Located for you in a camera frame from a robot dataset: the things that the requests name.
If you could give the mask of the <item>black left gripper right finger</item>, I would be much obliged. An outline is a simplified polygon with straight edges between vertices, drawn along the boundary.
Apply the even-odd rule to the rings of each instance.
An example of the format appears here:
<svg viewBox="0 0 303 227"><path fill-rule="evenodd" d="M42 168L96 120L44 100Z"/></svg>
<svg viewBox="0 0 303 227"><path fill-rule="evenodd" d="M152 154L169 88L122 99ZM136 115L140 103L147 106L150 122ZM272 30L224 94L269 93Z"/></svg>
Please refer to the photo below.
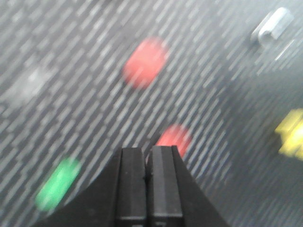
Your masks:
<svg viewBox="0 0 303 227"><path fill-rule="evenodd" d="M187 170L177 147L153 146L147 162L150 227L226 227Z"/></svg>

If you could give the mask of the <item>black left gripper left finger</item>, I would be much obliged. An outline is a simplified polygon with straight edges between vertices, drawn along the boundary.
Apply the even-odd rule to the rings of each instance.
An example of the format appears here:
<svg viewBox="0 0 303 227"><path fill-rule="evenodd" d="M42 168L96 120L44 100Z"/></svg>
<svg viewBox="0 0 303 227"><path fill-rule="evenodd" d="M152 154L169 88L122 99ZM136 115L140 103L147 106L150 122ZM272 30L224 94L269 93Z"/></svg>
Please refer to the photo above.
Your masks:
<svg viewBox="0 0 303 227"><path fill-rule="evenodd" d="M146 226L145 162L140 148L121 148L90 186L39 221L41 227Z"/></svg>

